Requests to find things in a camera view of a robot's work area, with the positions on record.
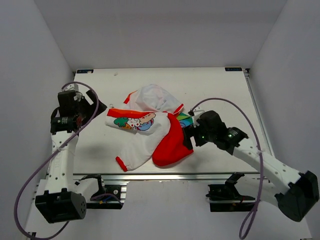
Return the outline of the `white red cartoon jacket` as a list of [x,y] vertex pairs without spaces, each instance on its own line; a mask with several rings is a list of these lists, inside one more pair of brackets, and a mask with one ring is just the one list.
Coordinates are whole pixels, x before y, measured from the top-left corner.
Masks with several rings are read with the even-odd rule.
[[107,111],[105,125],[131,131],[115,160],[124,172],[152,160],[158,167],[173,165],[194,151],[184,146],[183,127],[193,120],[183,113],[184,104],[156,84],[131,92],[119,108]]

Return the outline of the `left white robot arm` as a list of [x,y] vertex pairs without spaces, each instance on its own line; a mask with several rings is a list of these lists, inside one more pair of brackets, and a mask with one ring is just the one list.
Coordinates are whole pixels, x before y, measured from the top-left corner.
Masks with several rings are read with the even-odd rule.
[[50,224],[82,220],[90,198],[99,200],[106,193],[99,174],[85,176],[78,181],[73,179],[79,131],[107,109],[93,90],[85,94],[92,103],[77,90],[59,92],[56,110],[59,115],[50,121],[54,156],[49,162],[44,192],[35,198],[36,208]]

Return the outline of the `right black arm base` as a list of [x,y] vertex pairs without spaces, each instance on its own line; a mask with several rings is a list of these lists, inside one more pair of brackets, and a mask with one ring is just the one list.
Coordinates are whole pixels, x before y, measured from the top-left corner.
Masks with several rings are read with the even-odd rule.
[[209,201],[210,212],[250,212],[253,209],[256,199],[251,195],[240,194],[236,188],[244,176],[243,173],[235,172],[224,183],[208,185],[205,196]]

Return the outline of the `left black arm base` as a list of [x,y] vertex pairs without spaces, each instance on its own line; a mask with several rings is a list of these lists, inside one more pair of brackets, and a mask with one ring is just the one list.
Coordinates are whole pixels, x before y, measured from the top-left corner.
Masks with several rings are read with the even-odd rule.
[[122,186],[105,184],[100,174],[89,174],[74,182],[75,192],[85,198],[86,208],[94,210],[121,210],[124,198]]

